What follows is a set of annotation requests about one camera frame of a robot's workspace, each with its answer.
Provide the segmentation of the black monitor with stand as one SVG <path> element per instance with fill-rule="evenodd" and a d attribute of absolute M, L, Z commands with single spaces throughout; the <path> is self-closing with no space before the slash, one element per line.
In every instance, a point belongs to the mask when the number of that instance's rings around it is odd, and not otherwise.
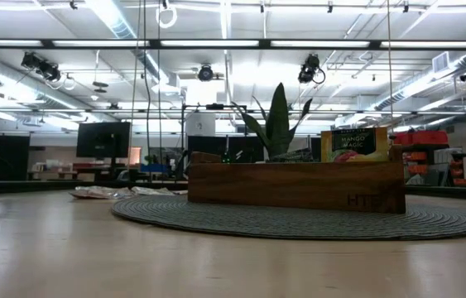
<path fill-rule="evenodd" d="M 81 123 L 77 136 L 77 157 L 109 158 L 109 172 L 115 176 L 116 159 L 127 158 L 131 123 Z"/>

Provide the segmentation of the black overhead frame beam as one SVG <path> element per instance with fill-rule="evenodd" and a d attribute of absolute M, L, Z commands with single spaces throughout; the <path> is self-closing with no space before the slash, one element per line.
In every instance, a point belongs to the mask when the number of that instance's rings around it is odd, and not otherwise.
<path fill-rule="evenodd" d="M 0 49 L 66 50 L 466 50 L 466 41 L 283 40 L 283 39 L 0 39 Z"/>

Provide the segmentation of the round grey woven placemat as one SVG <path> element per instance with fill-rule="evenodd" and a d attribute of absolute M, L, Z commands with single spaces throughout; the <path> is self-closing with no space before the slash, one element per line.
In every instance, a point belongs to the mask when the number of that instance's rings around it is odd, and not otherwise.
<path fill-rule="evenodd" d="M 408 204 L 404 214 L 191 203 L 184 196 L 138 196 L 113 204 L 122 219 L 163 228 L 250 238 L 433 240 L 466 237 L 466 210 Z"/>

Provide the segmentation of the snake plant in white pot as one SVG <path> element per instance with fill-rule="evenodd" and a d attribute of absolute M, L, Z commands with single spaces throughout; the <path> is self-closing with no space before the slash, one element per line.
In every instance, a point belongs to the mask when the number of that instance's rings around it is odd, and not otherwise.
<path fill-rule="evenodd" d="M 235 102 L 232 102 L 234 108 L 241 115 L 245 125 L 256 133 L 262 145 L 266 148 L 269 159 L 273 156 L 289 152 L 289 147 L 295 136 L 295 131 L 299 127 L 303 118 L 309 114 L 312 99 L 305 102 L 298 122 L 293 128 L 289 123 L 289 108 L 286 101 L 285 88 L 279 84 L 272 96 L 271 107 L 268 113 L 259 106 L 261 114 L 265 120 L 265 127 L 243 108 Z"/>

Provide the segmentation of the white cabinet box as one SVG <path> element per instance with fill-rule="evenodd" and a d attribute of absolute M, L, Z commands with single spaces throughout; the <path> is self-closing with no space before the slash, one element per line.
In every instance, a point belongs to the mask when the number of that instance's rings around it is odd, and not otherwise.
<path fill-rule="evenodd" d="M 185 130 L 188 136 L 213 137 L 216 132 L 215 114 L 191 113 L 185 119 Z"/>

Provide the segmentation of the white ceiling vent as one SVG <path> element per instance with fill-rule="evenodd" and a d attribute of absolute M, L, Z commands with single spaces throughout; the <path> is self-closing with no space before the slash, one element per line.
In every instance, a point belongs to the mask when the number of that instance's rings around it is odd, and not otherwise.
<path fill-rule="evenodd" d="M 449 68 L 449 52 L 445 51 L 432 59 L 432 68 L 435 73 Z"/>

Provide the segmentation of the wooden tea organizer tray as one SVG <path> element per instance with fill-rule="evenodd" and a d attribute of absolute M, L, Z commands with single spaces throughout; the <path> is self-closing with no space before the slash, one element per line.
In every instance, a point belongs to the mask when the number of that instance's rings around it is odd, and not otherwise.
<path fill-rule="evenodd" d="M 195 151 L 188 201 L 404 214 L 400 161 L 348 163 L 223 163 Z"/>

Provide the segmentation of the shelf with red bins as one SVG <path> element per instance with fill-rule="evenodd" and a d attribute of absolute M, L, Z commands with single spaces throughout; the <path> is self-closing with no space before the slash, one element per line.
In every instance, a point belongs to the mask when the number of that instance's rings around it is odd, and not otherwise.
<path fill-rule="evenodd" d="M 402 145 L 407 185 L 466 187 L 466 152 L 451 147 L 446 132 L 410 129 L 395 133 L 392 140 Z"/>

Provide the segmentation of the yellow mango tea bag packet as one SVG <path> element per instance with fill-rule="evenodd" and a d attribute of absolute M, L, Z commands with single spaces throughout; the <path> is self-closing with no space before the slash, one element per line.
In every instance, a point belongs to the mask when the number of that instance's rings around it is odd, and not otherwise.
<path fill-rule="evenodd" d="M 320 160 L 324 163 L 388 161 L 384 127 L 324 131 L 320 140 Z"/>

